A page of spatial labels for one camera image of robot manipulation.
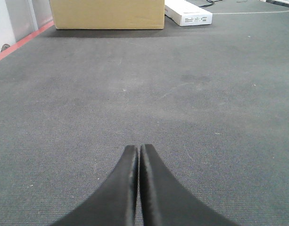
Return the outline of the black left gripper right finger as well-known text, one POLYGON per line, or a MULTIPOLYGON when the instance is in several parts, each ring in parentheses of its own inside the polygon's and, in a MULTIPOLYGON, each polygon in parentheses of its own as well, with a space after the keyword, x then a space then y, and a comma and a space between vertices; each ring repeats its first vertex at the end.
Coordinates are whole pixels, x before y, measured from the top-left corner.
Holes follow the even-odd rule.
POLYGON ((234 226, 179 183, 151 144, 140 148, 140 200, 146 226, 234 226))

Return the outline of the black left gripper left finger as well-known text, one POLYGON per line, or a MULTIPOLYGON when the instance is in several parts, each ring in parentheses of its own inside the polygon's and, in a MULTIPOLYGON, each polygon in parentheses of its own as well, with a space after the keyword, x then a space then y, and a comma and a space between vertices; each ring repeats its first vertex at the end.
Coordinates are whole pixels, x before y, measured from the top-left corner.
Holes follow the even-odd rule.
POLYGON ((102 185, 53 226, 133 226, 138 192, 138 150, 128 145, 102 185))

